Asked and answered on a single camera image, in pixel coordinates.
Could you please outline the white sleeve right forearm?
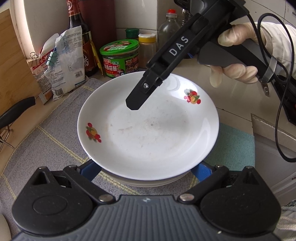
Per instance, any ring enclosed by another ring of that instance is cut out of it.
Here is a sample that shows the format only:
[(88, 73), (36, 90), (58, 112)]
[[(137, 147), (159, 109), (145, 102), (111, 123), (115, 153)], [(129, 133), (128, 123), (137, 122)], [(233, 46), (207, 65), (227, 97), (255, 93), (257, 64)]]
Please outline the white sleeve right forearm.
[(264, 36), (267, 51), (290, 71), (292, 48), (288, 34), (281, 24), (262, 22), (260, 31)]

